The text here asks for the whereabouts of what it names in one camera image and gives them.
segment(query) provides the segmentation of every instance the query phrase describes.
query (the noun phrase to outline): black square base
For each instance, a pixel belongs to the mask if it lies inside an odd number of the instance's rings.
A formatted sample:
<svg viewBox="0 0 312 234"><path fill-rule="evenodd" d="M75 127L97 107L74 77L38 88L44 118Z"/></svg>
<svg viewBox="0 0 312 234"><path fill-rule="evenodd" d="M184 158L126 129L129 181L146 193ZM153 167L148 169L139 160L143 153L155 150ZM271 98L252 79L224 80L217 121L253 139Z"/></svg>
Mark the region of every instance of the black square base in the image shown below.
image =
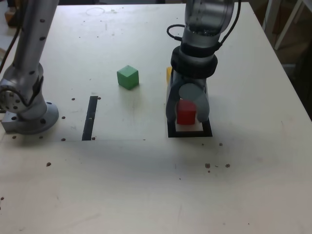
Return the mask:
<svg viewBox="0 0 312 234"><path fill-rule="evenodd" d="M211 126L209 120L202 123L203 131L193 131L193 132L177 132L175 122L167 122L168 126L168 137L212 137L213 133L211 131Z"/></svg>

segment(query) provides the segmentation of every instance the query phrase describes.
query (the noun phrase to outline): table surface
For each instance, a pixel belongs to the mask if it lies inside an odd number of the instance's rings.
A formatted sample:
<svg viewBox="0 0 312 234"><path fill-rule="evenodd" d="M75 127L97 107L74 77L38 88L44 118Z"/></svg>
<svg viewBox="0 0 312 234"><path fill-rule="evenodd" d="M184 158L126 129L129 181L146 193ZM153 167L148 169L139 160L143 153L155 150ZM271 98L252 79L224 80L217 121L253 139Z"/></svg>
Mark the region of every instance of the table surface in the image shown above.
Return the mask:
<svg viewBox="0 0 312 234"><path fill-rule="evenodd" d="M249 4L207 80L214 136L167 138L166 67L179 42L166 28L184 9L57 8L43 94L66 118L16 139L1 128L1 234L312 232L312 124ZM132 91L117 83L125 65L139 70ZM81 141L90 96L101 97L96 140Z"/></svg>

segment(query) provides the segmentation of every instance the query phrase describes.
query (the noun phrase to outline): black cable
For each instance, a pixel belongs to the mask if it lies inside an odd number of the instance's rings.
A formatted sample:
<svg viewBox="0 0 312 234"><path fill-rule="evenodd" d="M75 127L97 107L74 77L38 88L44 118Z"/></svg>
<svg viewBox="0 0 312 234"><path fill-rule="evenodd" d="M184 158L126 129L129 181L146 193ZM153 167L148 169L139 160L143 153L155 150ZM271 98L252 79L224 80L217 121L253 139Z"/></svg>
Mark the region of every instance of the black cable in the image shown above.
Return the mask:
<svg viewBox="0 0 312 234"><path fill-rule="evenodd" d="M14 37L13 37L13 39L12 39L8 49L7 49L7 51L4 54L3 60L2 60L1 65L0 65L0 73L2 72L2 69L4 67L5 61L6 61L6 59L9 56L9 53L10 53L10 51L11 51L11 49L12 49L12 47L13 47L15 41L16 41L16 38L18 37L18 35L20 33L20 28L21 28L22 22L23 22L23 1L20 1L20 7L19 7L19 10L16 12L16 14L17 14L19 23L18 23L18 26L16 28L16 32L14 34Z"/></svg>
<svg viewBox="0 0 312 234"><path fill-rule="evenodd" d="M228 36L231 34L231 32L233 31L233 29L235 28L238 18L239 18L239 14L240 14L240 9L242 6L242 0L238 0L238 9L237 9L237 14L236 14L236 18L234 20L233 25L231 26L230 30L228 31L228 33L224 36L224 38L222 39L222 41L220 42L221 46L223 45L223 43L225 42L225 40L228 38Z"/></svg>
<svg viewBox="0 0 312 234"><path fill-rule="evenodd" d="M175 40L178 40L178 41L182 41L182 37L173 36L173 35L169 32L169 30L170 30L171 28L174 28L174 27L182 27L182 28L185 28L185 25L183 25L183 24L173 24L173 25L170 25L170 26L167 28L167 34L168 34L171 38L173 38L173 39L175 39Z"/></svg>
<svg viewBox="0 0 312 234"><path fill-rule="evenodd" d="M237 14L236 14L236 18L233 22L233 25L231 26L231 28L229 29L228 33L224 36L224 38L222 39L222 41L220 43L218 43L218 45L216 46L216 49L218 50L222 45L223 43L225 42L225 40L229 37L229 35L231 34L231 32L233 31L233 29L235 28L236 24L237 24L237 21L239 19L239 15L240 15L240 10L241 10L241 6L242 6L242 0L238 0L238 9L237 9ZM183 27L185 28L185 25L183 24L173 24L173 25L170 25L168 28L167 28L167 34L175 39L175 40L178 40L178 41L182 41L182 37L177 37L177 36L173 36L169 30L171 28L174 28L174 27Z"/></svg>

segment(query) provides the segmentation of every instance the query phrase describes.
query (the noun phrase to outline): cube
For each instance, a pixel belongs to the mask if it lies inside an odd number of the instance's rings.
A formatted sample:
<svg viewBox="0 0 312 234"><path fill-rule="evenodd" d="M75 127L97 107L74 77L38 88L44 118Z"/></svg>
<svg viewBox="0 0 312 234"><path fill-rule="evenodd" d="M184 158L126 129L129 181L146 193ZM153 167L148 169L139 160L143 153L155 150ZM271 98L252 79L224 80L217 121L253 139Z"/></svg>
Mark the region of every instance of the cube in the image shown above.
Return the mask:
<svg viewBox="0 0 312 234"><path fill-rule="evenodd" d="M176 108L176 122L180 125L193 125L196 118L196 105L191 101L180 99Z"/></svg>
<svg viewBox="0 0 312 234"><path fill-rule="evenodd" d="M172 67L167 67L167 84L169 84Z"/></svg>
<svg viewBox="0 0 312 234"><path fill-rule="evenodd" d="M131 90L138 85L138 70L125 66L117 71L118 84L125 89Z"/></svg>

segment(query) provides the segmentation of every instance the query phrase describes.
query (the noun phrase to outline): green cube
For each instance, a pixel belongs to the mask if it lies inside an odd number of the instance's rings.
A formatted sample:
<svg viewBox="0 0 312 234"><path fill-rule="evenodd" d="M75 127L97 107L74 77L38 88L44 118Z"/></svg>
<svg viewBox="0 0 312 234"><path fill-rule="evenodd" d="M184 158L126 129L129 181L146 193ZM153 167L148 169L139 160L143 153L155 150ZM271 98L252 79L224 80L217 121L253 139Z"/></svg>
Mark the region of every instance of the green cube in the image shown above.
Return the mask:
<svg viewBox="0 0 312 234"><path fill-rule="evenodd" d="M117 71L118 84L125 89L131 90L138 85L138 70L125 66Z"/></svg>

